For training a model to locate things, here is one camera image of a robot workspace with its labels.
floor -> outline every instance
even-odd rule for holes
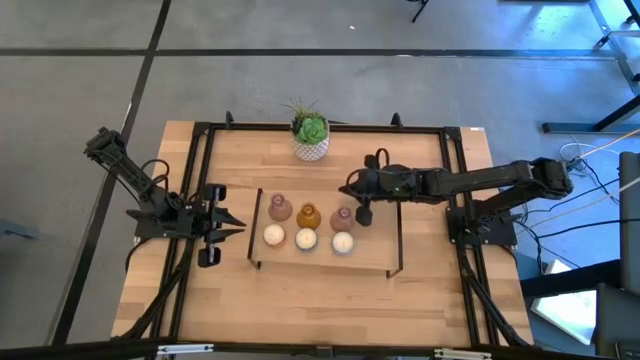
[[[0,48],[146,49],[161,5],[162,0],[5,0]],[[628,16],[621,0],[597,5],[614,28]],[[432,0],[411,24],[417,7],[401,0],[174,1],[158,47],[589,50],[602,36],[587,3]],[[637,41],[618,43],[631,68],[640,71]],[[156,57],[128,149],[138,162],[154,157],[167,120],[222,121],[229,110],[237,121],[284,122],[291,115],[281,104],[302,98],[316,102],[328,118],[354,124],[386,124],[399,112],[406,125],[485,127],[495,164],[559,159],[560,147],[573,140],[543,135],[541,123],[594,122],[633,96],[615,59],[570,54]],[[101,126],[121,127],[141,66],[140,56],[0,56],[0,196],[7,200],[0,218],[40,231],[38,240],[0,241],[0,348],[49,341],[104,175],[83,156],[83,144]],[[611,140],[576,137],[592,145]],[[639,145],[628,139],[611,149],[637,152]],[[565,154],[577,151],[568,147]],[[601,151],[588,159],[603,182],[617,177],[615,154]],[[575,194],[595,186],[590,177],[573,180]],[[538,200],[529,207],[552,203]],[[116,187],[72,342],[109,336],[134,228],[123,210],[133,206]],[[547,217],[532,214],[528,223]],[[617,217],[617,206],[607,200],[536,231]],[[619,254],[615,225],[548,238],[544,245],[580,266]],[[518,251],[535,256],[526,233],[519,236]],[[552,258],[543,252],[545,261]]]

succulent plant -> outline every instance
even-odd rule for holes
[[[302,105],[293,109],[295,118],[291,123],[291,131],[296,140],[303,144],[317,145],[327,138],[327,120],[322,114]]]
[[[325,121],[319,117],[308,117],[302,119],[302,126],[296,134],[296,139],[304,144],[316,145],[327,138]]]

brown vase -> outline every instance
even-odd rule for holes
[[[353,219],[351,210],[349,208],[341,207],[336,212],[331,214],[329,223],[331,224],[331,228],[335,232],[349,232],[353,228],[355,220]]]
[[[322,221],[322,217],[320,216],[320,212],[313,206],[312,203],[305,203],[302,205],[298,216],[296,217],[296,221],[298,226],[301,228],[309,228],[316,229],[320,226],[320,221]]]
[[[269,216],[273,221],[285,221],[291,216],[293,207],[291,202],[284,198],[280,193],[271,196],[271,204],[269,205]]]

wooden table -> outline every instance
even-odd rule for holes
[[[183,176],[193,124],[168,122],[160,145],[158,157],[171,164],[174,191],[179,190]],[[469,170],[492,166],[484,130],[461,131]],[[200,143],[201,154],[204,142]],[[379,147],[389,150],[392,163],[442,166],[438,138],[433,135],[332,133],[327,156],[305,163],[293,155],[287,132],[219,130],[208,182],[227,185],[227,198],[220,206],[250,225],[257,188],[285,194],[309,188],[335,192],[349,172],[362,167],[364,155]],[[156,174],[161,171],[161,166],[156,168]],[[194,172],[192,189],[198,170]],[[474,197],[493,193],[478,192]],[[469,346],[457,259],[446,230],[446,206],[402,204],[404,271],[391,279],[358,269],[297,264],[272,263],[257,271],[246,258],[248,226],[243,234],[220,245],[220,265],[203,269],[192,262],[179,339]],[[156,295],[167,244],[166,239],[151,240],[133,256],[113,335],[128,330]],[[196,251],[201,247],[199,241]],[[484,258],[492,298],[520,336],[532,342],[514,259],[497,246],[485,246]],[[168,333],[172,303],[171,298],[161,334]],[[486,343],[477,299],[475,309],[481,340]]]

white pot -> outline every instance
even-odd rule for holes
[[[316,161],[320,160],[329,151],[329,123],[325,122],[327,127],[327,138],[316,145],[303,144],[298,142],[293,132],[291,133],[291,143],[293,144],[293,153],[300,160]]]

